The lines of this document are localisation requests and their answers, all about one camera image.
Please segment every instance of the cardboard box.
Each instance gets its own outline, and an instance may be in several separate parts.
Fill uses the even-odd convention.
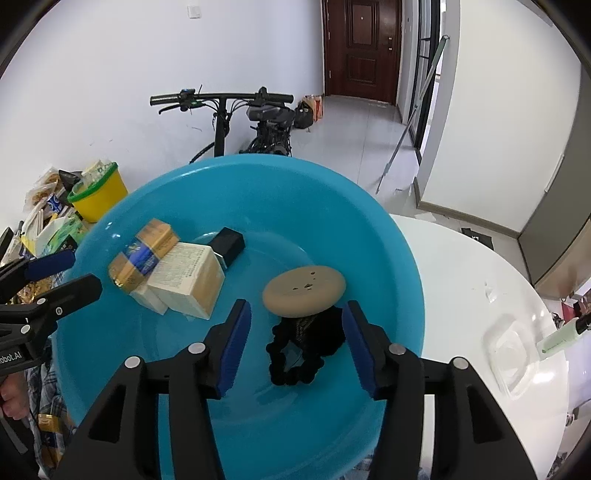
[[[303,100],[312,108],[314,122],[317,122],[324,116],[323,100],[320,95],[306,95]]]
[[[224,279],[212,247],[181,242],[158,263],[148,288],[169,308],[209,320]]]
[[[148,280],[144,280],[138,288],[129,294],[142,307],[164,315],[168,306],[148,287]]]

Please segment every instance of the black box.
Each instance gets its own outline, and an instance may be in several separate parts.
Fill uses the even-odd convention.
[[[227,227],[224,227],[208,245],[213,248],[224,270],[232,265],[245,247],[242,234]]]

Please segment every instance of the doorway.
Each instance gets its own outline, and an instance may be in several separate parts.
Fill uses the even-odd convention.
[[[443,11],[445,11],[444,0],[418,0],[418,47],[413,86],[413,105],[417,104],[421,89],[427,83],[427,73],[431,68],[435,51],[439,46],[439,36],[444,21],[444,17],[441,16],[442,6]],[[441,61],[437,66],[436,73],[441,74]],[[420,112],[414,116],[410,126],[410,134],[413,140],[413,146],[417,150],[419,164],[421,163],[421,155],[424,152],[424,145],[426,143],[424,142],[425,133],[428,130],[427,124],[429,123],[429,114],[431,104],[433,103],[433,90],[436,89],[436,82],[437,87],[439,86],[437,74],[431,79],[425,97],[423,98]]]
[[[393,105],[400,70],[402,0],[323,0],[326,95]]]

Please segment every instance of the bicycle brake lever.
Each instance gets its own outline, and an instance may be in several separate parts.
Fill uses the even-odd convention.
[[[201,108],[202,106],[205,106],[205,103],[199,100],[187,100],[180,104],[182,112],[186,112],[187,110],[193,110],[196,108]]]
[[[178,105],[165,106],[164,108],[162,108],[162,110],[158,111],[158,114],[162,115],[162,112],[165,112],[167,110],[173,110],[175,108],[179,108],[180,106],[180,103]]]

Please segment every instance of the yellow bucket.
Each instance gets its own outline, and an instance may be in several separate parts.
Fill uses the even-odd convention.
[[[103,177],[79,194],[70,193],[68,201],[90,223],[96,223],[116,203],[127,196],[127,188],[113,163]]]

